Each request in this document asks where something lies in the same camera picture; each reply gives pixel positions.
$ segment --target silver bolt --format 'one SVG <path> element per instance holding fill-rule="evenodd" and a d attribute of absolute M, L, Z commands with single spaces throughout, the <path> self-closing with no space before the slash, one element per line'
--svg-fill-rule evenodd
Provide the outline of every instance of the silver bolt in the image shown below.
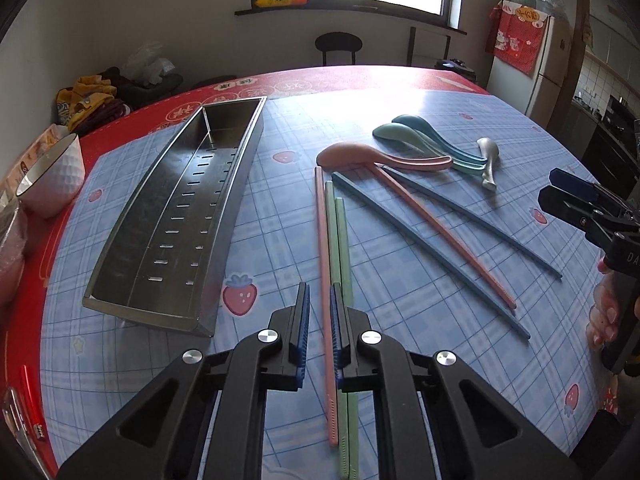
<path fill-rule="evenodd" d="M 442 366 L 451 366 L 456 362 L 456 355 L 453 352 L 449 352 L 448 350 L 438 352 L 438 354 L 436 355 L 436 361 L 439 362 Z"/>
<path fill-rule="evenodd" d="M 194 365 L 199 363 L 202 359 L 202 352 L 200 350 L 187 350 L 182 354 L 182 360 L 188 365 Z"/>
<path fill-rule="evenodd" d="M 258 332 L 258 339 L 263 343 L 273 343 L 278 338 L 278 333 L 271 328 L 265 328 Z"/>
<path fill-rule="evenodd" d="M 360 339 L 368 345 L 377 345 L 382 340 L 382 336 L 375 330 L 367 330 L 360 336 Z"/>

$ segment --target window frame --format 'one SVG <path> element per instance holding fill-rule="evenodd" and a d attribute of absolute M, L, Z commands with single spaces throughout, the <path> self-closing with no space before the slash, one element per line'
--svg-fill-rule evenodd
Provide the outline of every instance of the window frame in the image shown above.
<path fill-rule="evenodd" d="M 432 12 L 415 9 L 414 7 L 390 4 L 379 0 L 309 0 L 304 6 L 265 8 L 256 7 L 255 1 L 256 0 L 251 0 L 251 9 L 239 10 L 236 12 L 236 15 L 242 16 L 244 14 L 257 14 L 259 12 L 283 9 L 356 10 L 359 12 L 372 12 L 374 14 L 395 16 L 397 18 L 405 18 L 414 22 L 429 23 L 430 25 L 448 28 L 449 30 L 457 30 L 449 27 L 452 0 L 442 0 L 440 4 L 442 14 L 433 14 Z"/>

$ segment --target red pen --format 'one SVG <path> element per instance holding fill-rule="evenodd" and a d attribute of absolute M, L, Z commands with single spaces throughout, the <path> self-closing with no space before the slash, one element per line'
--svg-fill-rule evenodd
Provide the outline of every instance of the red pen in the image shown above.
<path fill-rule="evenodd" d="M 22 368 L 20 368 L 20 379 L 22 381 L 22 394 L 26 398 L 27 418 L 33 428 L 33 433 L 38 440 L 46 440 L 44 417 L 40 411 L 40 404 L 37 401 L 34 389 L 31 386 L 29 367 L 27 365 L 22 365 Z"/>

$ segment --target metal tray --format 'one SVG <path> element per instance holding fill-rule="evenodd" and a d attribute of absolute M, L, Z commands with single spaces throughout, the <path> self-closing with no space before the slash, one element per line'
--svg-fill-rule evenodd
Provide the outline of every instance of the metal tray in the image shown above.
<path fill-rule="evenodd" d="M 213 335 L 265 102 L 241 99 L 194 113 L 120 214 L 84 306 L 149 326 Z"/>

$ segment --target white refrigerator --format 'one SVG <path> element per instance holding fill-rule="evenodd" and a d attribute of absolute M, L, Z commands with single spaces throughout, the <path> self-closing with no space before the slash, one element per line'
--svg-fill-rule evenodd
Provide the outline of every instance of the white refrigerator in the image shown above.
<path fill-rule="evenodd" d="M 567 20 L 549 16 L 530 75 L 494 56 L 487 91 L 546 129 L 566 75 L 572 30 Z"/>

